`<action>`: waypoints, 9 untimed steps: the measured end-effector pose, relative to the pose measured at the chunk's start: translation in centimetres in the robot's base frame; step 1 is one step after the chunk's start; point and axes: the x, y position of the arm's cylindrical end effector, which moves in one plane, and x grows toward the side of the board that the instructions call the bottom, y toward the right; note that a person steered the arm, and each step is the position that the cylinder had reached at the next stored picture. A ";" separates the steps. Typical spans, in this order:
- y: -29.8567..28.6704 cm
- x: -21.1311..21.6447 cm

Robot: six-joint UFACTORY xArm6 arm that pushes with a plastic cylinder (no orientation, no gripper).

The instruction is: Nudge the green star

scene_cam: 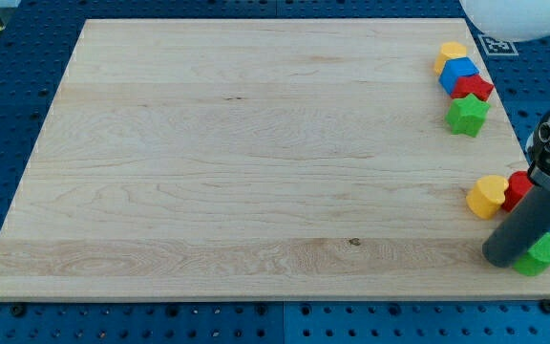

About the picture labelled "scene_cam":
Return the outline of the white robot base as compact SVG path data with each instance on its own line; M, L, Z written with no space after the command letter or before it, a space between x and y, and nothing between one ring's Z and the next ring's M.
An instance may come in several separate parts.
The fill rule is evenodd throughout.
M503 41L550 35L550 0L459 0L468 19L483 33Z

